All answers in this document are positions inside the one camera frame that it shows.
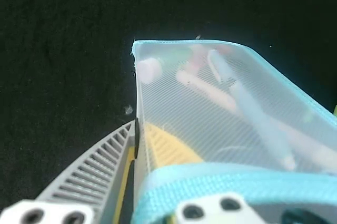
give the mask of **light blue pen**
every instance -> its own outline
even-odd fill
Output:
[[[237,106],[256,129],[270,154],[287,170],[296,169],[296,162],[286,141],[286,135],[270,122],[270,117],[263,112],[258,102],[237,80],[222,55],[217,50],[210,50],[207,60],[214,77],[219,82],[230,84],[229,89]]]

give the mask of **transparent mesh pencil case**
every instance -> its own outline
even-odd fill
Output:
[[[193,40],[136,41],[132,53],[141,133],[135,219],[155,219],[180,200],[227,187],[255,202],[266,194],[255,198],[254,184],[268,200],[291,199],[293,184],[303,202],[336,190],[321,184],[337,173],[336,117],[255,51]],[[321,189],[309,195],[314,180]]]

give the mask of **pen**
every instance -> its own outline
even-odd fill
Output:
[[[242,112],[237,108],[236,101],[229,94],[212,86],[211,84],[201,80],[193,74],[179,70],[176,74],[176,79],[185,87],[202,95],[211,102],[217,104],[223,109],[231,112],[241,119],[246,119]],[[268,116],[272,124],[280,131],[286,134],[286,140],[289,145],[298,154],[306,158],[308,161],[315,163],[322,169],[337,171],[337,152],[321,144],[312,137],[298,131],[286,123],[279,121],[271,116]]]
[[[220,82],[226,81],[230,85],[230,93],[237,107],[254,126],[270,154],[287,170],[294,170],[296,163],[286,141],[286,135],[270,122],[269,116],[263,112],[255,98],[237,80],[237,76],[217,50],[210,50],[207,60],[215,78]]]

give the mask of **black background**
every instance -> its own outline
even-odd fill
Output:
[[[1,0],[0,209],[134,118],[134,40],[247,45],[329,111],[337,0]]]

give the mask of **screw hole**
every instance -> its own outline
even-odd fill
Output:
[[[22,224],[36,224],[42,220],[43,211],[41,209],[33,209],[25,214]]]
[[[68,214],[63,224],[82,224],[84,222],[84,215],[81,212],[72,212]]]
[[[225,211],[236,211],[241,208],[240,204],[236,200],[231,198],[221,200],[220,205]]]
[[[183,210],[186,219],[199,219],[204,216],[204,211],[195,205],[187,206]]]

